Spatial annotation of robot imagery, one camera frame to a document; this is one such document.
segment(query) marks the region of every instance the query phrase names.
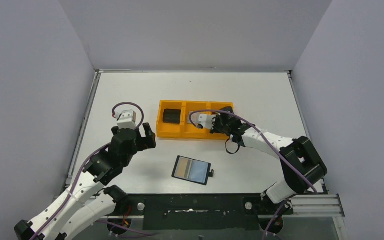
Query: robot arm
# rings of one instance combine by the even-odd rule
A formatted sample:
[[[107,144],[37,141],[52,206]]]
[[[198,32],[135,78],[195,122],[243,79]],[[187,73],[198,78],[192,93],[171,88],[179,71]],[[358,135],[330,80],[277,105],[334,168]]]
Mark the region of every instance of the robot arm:
[[[128,197],[116,185],[105,188],[103,194],[84,206],[68,220],[59,236],[65,237],[61,237],[63,240],[72,240],[94,222],[108,214],[112,214],[116,209],[125,211],[129,205]]]
[[[84,165],[82,172],[79,172],[78,181],[74,181],[42,213],[30,221],[21,220],[14,228],[19,240],[63,240],[69,235],[70,238],[73,238],[81,232],[80,229],[90,223],[89,221],[103,217],[111,210],[114,211],[112,207],[115,204],[107,203],[106,194],[99,197],[106,200],[95,200],[93,204],[83,208],[82,206],[94,194],[107,186],[112,179],[120,175],[137,152],[156,147],[156,135],[152,132],[149,123],[143,124],[145,137],[141,136],[135,124],[134,111],[115,113],[114,116],[117,119],[117,126],[111,129],[113,137],[108,145],[108,151],[102,148],[93,155],[90,161]],[[116,200],[109,192],[108,195],[114,201]]]
[[[221,111],[233,114],[231,107],[222,108]],[[240,147],[257,149],[279,159],[279,156],[254,128],[242,123],[234,116],[225,113],[200,114],[197,119],[198,126],[210,129],[211,134],[226,134]],[[327,174],[325,164],[307,137],[292,139],[256,128],[263,132],[268,142],[311,184],[317,183]],[[261,194],[263,201],[269,200],[270,203],[279,204],[295,194],[303,194],[309,188],[303,179],[283,161],[281,165],[284,178]]]

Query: gray wall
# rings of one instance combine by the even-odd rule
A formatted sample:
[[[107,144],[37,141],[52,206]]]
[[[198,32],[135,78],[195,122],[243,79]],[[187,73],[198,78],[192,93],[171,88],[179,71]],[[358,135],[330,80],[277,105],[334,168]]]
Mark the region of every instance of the gray wall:
[[[93,77],[57,0],[0,0],[0,240],[59,194]]]
[[[384,239],[384,1],[333,0],[292,77],[351,239]]]
[[[291,70],[332,0],[60,0],[96,69]]]

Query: orange bin compartment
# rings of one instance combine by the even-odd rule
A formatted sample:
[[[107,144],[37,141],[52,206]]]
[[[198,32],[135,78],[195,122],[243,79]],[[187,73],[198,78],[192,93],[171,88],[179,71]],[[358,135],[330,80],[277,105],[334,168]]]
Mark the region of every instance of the orange bin compartment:
[[[161,100],[159,102],[158,118],[156,120],[156,135],[159,138],[226,140],[229,137],[224,134],[210,134],[209,129],[199,129],[191,123],[188,123],[189,112],[204,109],[220,110],[224,107],[233,108],[233,103]],[[181,110],[180,124],[163,122],[163,114],[166,109]]]

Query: white table surface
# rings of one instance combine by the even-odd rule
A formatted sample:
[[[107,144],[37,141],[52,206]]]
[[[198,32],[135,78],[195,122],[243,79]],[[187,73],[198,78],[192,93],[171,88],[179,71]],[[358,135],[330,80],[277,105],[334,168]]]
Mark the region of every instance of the white table surface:
[[[239,116],[271,133],[305,136],[303,122],[286,73],[102,73],[84,132],[80,165],[111,141],[116,126],[112,107],[133,102],[143,108],[145,123],[157,132],[160,100],[232,102]],[[134,109],[120,106],[117,111]],[[141,114],[138,110],[137,122]],[[177,156],[211,163],[214,177],[200,185],[172,177]],[[278,159],[251,148],[227,154],[224,140],[156,139],[156,148],[136,154],[122,174],[108,185],[128,194],[262,193],[283,176]],[[316,184],[322,192],[322,185]]]

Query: cable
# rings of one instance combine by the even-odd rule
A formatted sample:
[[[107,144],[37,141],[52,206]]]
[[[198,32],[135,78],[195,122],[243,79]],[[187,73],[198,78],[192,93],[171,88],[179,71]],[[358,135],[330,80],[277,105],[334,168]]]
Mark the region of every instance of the cable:
[[[136,126],[135,130],[138,129],[142,123],[144,122],[144,119],[145,119],[145,114],[144,114],[144,111],[142,110],[142,108],[133,103],[133,102],[121,102],[121,103],[118,103],[116,104],[113,108],[112,108],[112,116],[114,117],[114,115],[116,114],[115,110],[117,107],[121,106],[121,105],[132,105],[132,106],[135,106],[137,109],[139,109],[140,113],[142,114],[142,119],[140,120],[139,124]],[[79,178],[80,178],[80,174],[82,173],[82,170],[83,168],[86,166],[86,164],[89,162],[89,160],[97,153],[99,153],[101,150],[104,150],[106,148],[108,148],[108,146],[110,145],[110,143],[107,143],[105,144],[104,146],[98,148],[98,150],[94,151],[90,156],[88,156],[86,158],[86,160],[82,163],[82,165],[80,166],[80,168],[78,169],[78,172],[77,172],[77,175],[75,176],[75,179],[72,183],[72,187],[70,189],[70,194],[72,195],[75,188],[76,188],[76,185],[77,185],[77,182],[79,181]],[[31,236],[30,240],[34,240],[42,231],[44,228],[46,228],[46,226],[49,225],[49,223],[61,212],[61,210],[63,210],[63,208],[67,205],[67,203],[69,202],[70,200],[70,194],[67,195],[67,197],[65,198],[64,202],[61,204],[61,206],[55,211],[55,213],[33,234],[33,236]]]
[[[144,123],[144,119],[145,119],[144,110],[142,110],[142,108],[141,108],[139,105],[137,105],[136,103],[128,102],[128,101],[120,102],[120,103],[116,104],[116,105],[112,108],[112,110],[111,110],[111,112],[112,112],[112,117],[113,117],[113,118],[115,118],[114,116],[116,115],[116,108],[118,108],[118,107],[120,107],[120,106],[122,106],[122,105],[131,105],[131,106],[134,106],[134,107],[136,107],[137,109],[139,109],[140,114],[142,114],[142,118],[140,119],[139,124],[134,128],[134,130],[138,129],[138,128]]]
[[[288,200],[284,200],[279,208],[277,209],[277,211],[274,213],[273,217],[270,219],[270,221],[268,222],[268,225],[265,227],[265,230],[264,230],[264,234],[262,235],[262,238],[261,240],[264,240],[266,239],[266,235],[267,233],[269,233],[269,228],[270,226],[272,225],[273,221],[276,219],[276,216],[279,214],[279,212],[281,211],[281,209],[285,206],[285,204],[288,202]]]
[[[257,133],[259,133],[261,135],[261,137],[262,137],[262,139],[264,139],[265,143],[271,148],[271,150],[273,150],[273,152],[280,158],[280,160],[282,160],[294,173],[296,173],[302,180],[304,180],[304,182],[314,191],[314,193],[316,193],[316,194],[318,193],[316,188],[313,186],[313,184],[300,171],[298,171],[294,166],[292,166],[292,164],[290,164],[284,158],[284,156],[282,156],[280,154],[280,152],[278,152],[276,150],[276,148],[272,145],[272,143],[266,138],[266,136],[264,136],[263,132],[260,131],[254,124],[252,124],[249,121],[245,120],[244,118],[242,118],[242,117],[240,117],[234,113],[228,112],[228,111],[204,109],[204,110],[192,111],[189,113],[189,121],[195,127],[198,127],[198,126],[192,121],[192,115],[197,114],[197,113],[202,113],[202,112],[214,112],[214,113],[220,113],[220,114],[227,114],[227,115],[233,116],[233,117],[241,120],[242,122],[248,124],[251,128],[253,128]]]
[[[80,166],[80,168],[78,169],[78,172],[77,172],[77,175],[75,176],[75,179],[71,185],[71,189],[70,189],[70,193],[73,194],[74,192],[74,189],[76,188],[76,185],[77,185],[77,182],[79,181],[79,178],[80,178],[80,174],[82,173],[82,170],[83,168],[85,167],[85,165],[89,162],[89,160],[97,153],[99,153],[101,150],[104,150],[106,149],[110,144],[107,143],[105,144],[104,146],[100,147],[98,150],[94,151],[90,156],[88,156],[86,158],[86,160],[82,163],[82,165]],[[70,200],[70,195],[67,195],[67,197],[65,198],[64,202],[61,204],[61,206],[55,211],[55,213],[33,234],[33,236],[31,236],[30,240],[34,240],[41,232],[44,228],[46,228],[46,226],[48,226],[48,224],[61,212],[61,210],[63,210],[63,208],[67,205],[67,203],[69,202]]]
[[[126,223],[126,217],[130,214],[130,211],[132,211],[132,206],[128,206],[128,211],[127,213],[123,216],[123,222],[121,223],[121,225],[124,227],[125,226],[125,223]]]
[[[96,222],[97,223],[101,223],[101,224],[108,224],[108,225],[114,226],[114,227],[119,228],[119,229],[123,229],[123,230],[126,230],[126,231],[130,231],[130,232],[133,232],[133,233],[137,233],[137,234],[142,234],[143,235],[143,236],[119,236],[120,238],[138,239],[138,238],[150,237],[150,236],[157,235],[156,233],[147,233],[147,232],[144,232],[144,231],[134,230],[134,229],[131,229],[131,228],[128,228],[128,227],[124,227],[124,226],[115,224],[115,223],[110,222],[110,221],[98,220]]]
[[[260,225],[260,218],[258,217],[258,212],[257,212],[257,210],[255,209],[254,206],[252,206],[252,212],[254,213],[255,218],[257,219],[257,223],[258,223],[258,225]],[[276,237],[276,238],[278,238],[279,240],[283,240],[283,239],[282,239],[279,235],[277,235],[276,233],[267,231],[267,234],[271,234],[271,235],[273,235],[273,237]]]

